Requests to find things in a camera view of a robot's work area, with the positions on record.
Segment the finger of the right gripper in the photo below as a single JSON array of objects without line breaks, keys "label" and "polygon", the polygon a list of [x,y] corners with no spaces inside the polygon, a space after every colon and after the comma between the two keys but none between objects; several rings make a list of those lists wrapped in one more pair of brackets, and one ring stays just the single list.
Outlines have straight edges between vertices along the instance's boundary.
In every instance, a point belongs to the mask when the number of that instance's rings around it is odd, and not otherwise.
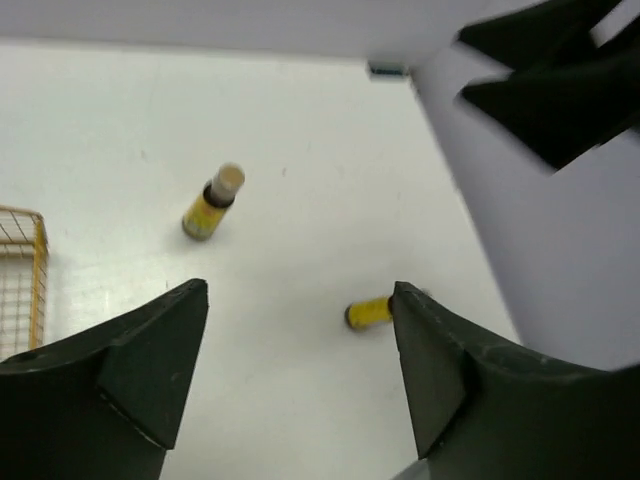
[{"label": "finger of the right gripper", "polygon": [[591,29],[617,0],[551,0],[468,24],[457,41],[503,65],[564,65],[592,59]]},{"label": "finger of the right gripper", "polygon": [[460,96],[558,171],[639,124],[639,51],[470,83]]}]

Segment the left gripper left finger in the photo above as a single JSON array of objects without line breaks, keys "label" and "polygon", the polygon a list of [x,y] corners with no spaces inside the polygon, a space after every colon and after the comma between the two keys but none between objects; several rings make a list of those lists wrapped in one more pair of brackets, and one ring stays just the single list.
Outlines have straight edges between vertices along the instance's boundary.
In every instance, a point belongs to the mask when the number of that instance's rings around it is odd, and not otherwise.
[{"label": "left gripper left finger", "polygon": [[206,282],[190,279],[2,361],[2,478],[159,478],[176,444],[208,308]]}]

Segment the small yellow bottle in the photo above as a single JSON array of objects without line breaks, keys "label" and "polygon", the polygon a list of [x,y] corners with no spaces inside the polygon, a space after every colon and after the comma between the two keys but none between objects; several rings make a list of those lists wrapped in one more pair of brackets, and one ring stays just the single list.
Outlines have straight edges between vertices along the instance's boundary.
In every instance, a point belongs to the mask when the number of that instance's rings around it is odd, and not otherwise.
[{"label": "small yellow bottle", "polygon": [[346,325],[354,331],[363,331],[371,327],[393,321],[392,298],[377,297],[354,302],[344,311]]},{"label": "small yellow bottle", "polygon": [[211,238],[244,182],[245,173],[239,165],[221,165],[183,215],[184,232],[199,241]]}]

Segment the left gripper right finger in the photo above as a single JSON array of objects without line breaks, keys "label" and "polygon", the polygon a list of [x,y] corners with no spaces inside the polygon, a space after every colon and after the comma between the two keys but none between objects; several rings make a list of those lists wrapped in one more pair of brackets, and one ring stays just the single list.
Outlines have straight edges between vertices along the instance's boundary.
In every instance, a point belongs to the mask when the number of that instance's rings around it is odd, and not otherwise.
[{"label": "left gripper right finger", "polygon": [[399,282],[391,311],[416,459],[404,479],[635,479],[639,369],[522,347]]}]

